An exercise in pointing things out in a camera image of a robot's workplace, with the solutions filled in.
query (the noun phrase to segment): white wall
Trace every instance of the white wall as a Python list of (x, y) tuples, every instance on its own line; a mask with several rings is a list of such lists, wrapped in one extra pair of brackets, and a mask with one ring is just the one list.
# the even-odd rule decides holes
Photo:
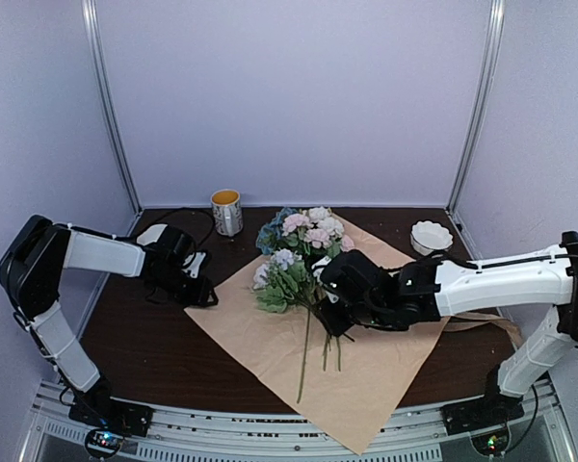
[(98, 2), (144, 205), (445, 205), (490, 2)]
[[(486, 257), (578, 231), (578, 1), (507, 2), (501, 55), (460, 216)], [(530, 334), (543, 309), (511, 310)], [(553, 371), (578, 447), (578, 351)]]
[[(132, 214), (112, 157), (78, 0), (0, 2), (0, 257), (32, 214), (124, 232)], [(62, 302), (81, 319), (97, 274), (71, 274)], [(0, 461), (49, 366), (0, 287)]]

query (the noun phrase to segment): cable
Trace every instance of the cable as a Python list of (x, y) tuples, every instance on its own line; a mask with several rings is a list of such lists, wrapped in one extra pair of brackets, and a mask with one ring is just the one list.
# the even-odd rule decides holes
[(72, 407), (73, 404), (69, 404), (67, 402), (62, 401), (62, 398), (65, 397), (66, 392), (70, 389), (70, 387), (65, 387), (61, 392), (60, 392), (60, 396), (58, 397), (58, 400), (60, 401), (60, 404), (62, 406), (68, 406), (68, 407)]
[(203, 245), (210, 238), (210, 236), (212, 235), (212, 232), (214, 231), (214, 217), (212, 216), (212, 214), (210, 212), (208, 212), (205, 209), (197, 209), (197, 208), (193, 208), (193, 207), (180, 207), (179, 209), (170, 210), (170, 211), (164, 213), (163, 215), (161, 215), (160, 217), (158, 217), (157, 219), (155, 219), (153, 222), (151, 222), (145, 229), (143, 229), (139, 233), (131, 235), (127, 238), (118, 238), (118, 240), (119, 241), (135, 241), (145, 231), (147, 231), (151, 226), (154, 226), (155, 224), (160, 223), (163, 219), (170, 217), (172, 215), (178, 214), (180, 212), (197, 212), (197, 213), (206, 215), (210, 219), (210, 228), (208, 229), (205, 236), (203, 236), (203, 238), (199, 242), (197, 242), (197, 247)]
[(536, 418), (538, 417), (538, 411), (539, 411), (538, 391), (536, 390), (535, 385), (531, 385), (531, 390), (533, 390), (533, 396), (536, 399), (536, 407), (533, 410), (533, 417), (531, 418), (531, 421), (529, 422), (527, 429), (524, 430), (524, 433), (522, 434), (522, 436), (520, 438), (518, 438), (518, 441), (516, 441), (510, 448), (505, 449), (505, 451), (504, 451), (505, 454), (512, 452), (514, 449), (516, 449), (516, 448), (518, 448), (518, 446), (520, 446), (520, 443), (522, 443), (524, 441), (524, 439), (527, 437), (527, 435), (529, 434), (529, 431), (531, 431), (531, 428), (533, 427), (533, 424), (536, 421)]
[[(48, 360), (50, 364), (52, 365), (56, 365), (56, 363), (54, 361)], [(66, 384), (66, 387), (64, 390), (62, 390), (62, 392), (60, 393), (60, 403), (64, 404), (64, 405), (68, 405), (66, 403), (64, 403), (62, 401), (62, 398), (64, 397), (64, 394), (66, 393), (67, 390), (70, 390), (73, 395), (78, 398), (78, 403), (82, 403), (84, 406), (86, 406), (86, 408), (88, 408), (89, 411), (91, 411), (93, 414), (95, 414), (95, 416), (99, 419), (99, 421), (103, 424), (103, 429), (107, 429), (112, 431), (113, 433), (116, 433), (115, 431), (112, 430), (112, 428), (110, 427), (109, 423), (107, 422), (107, 419), (105, 418), (105, 416), (101, 415), (96, 409), (94, 409), (93, 407), (91, 407), (86, 400), (83, 398), (83, 394), (79, 391), (79, 390), (75, 390), (68, 382), (68, 379), (65, 376), (65, 373), (58, 368), (58, 374), (60, 375), (62, 381)]]
[(476, 265), (472, 262), (467, 262), (466, 260), (462, 260), (462, 259), (453, 257), (445, 250), (436, 250), (435, 252), (428, 254), (426, 257), (417, 260), (417, 262), (434, 260), (434, 258), (437, 256), (442, 256), (444, 260), (449, 260), (452, 263), (458, 265), (459, 267), (467, 268), (468, 270), (489, 270), (492, 268), (502, 268), (502, 267), (508, 267), (508, 266), (512, 266), (512, 265), (520, 265), (523, 263), (543, 262), (546, 260), (551, 260), (552, 258), (557, 259), (557, 260), (565, 259), (565, 258), (578, 260), (578, 255), (576, 255), (576, 254), (560, 253), (557, 255), (539, 255), (536, 257), (519, 258), (517, 260), (508, 260), (505, 262), (490, 263), (488, 265), (482, 265), (481, 267), (479, 267), (478, 265)]

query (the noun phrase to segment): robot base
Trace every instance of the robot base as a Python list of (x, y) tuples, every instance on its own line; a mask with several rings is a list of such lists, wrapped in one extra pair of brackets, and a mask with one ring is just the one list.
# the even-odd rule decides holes
[(107, 428), (123, 436), (144, 437), (152, 422), (152, 412), (147, 406), (112, 399), (112, 419), (103, 423), (90, 408), (76, 400), (68, 412), (68, 417), (82, 424)]
[(524, 416), (522, 398), (501, 395), (497, 378), (500, 367), (486, 377), (486, 393), (481, 398), (448, 404), (441, 408), (448, 435), (476, 431), (504, 424)]
[(520, 419), (524, 416), (522, 404), (519, 401), (514, 406), (507, 404), (491, 407), (492, 403), (485, 398), (448, 404), (441, 408), (448, 435), (456, 435), (467, 431), (476, 431), (490, 426), (504, 424), (507, 421)]

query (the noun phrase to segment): kraft paper sheet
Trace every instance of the kraft paper sheet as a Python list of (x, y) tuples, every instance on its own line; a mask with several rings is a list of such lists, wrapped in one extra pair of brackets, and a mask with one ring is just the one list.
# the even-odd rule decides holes
[[(376, 264), (397, 268), (411, 259), (341, 218), (355, 247)], [(422, 364), (431, 354), (447, 319), (415, 324), (409, 332), (354, 327), (355, 342), (331, 342), (323, 371), (326, 331), (311, 317), (302, 400), (297, 403), (307, 314), (258, 309), (251, 291), (259, 257), (217, 287), (219, 304), (186, 313), (224, 350), (327, 435), (362, 454), (394, 412)]]

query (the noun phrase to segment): small white bowl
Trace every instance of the small white bowl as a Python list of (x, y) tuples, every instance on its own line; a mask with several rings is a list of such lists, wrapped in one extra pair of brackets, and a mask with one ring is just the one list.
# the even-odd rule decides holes
[(420, 255), (449, 250), (452, 242), (452, 233), (439, 223), (418, 221), (411, 228), (411, 245)]

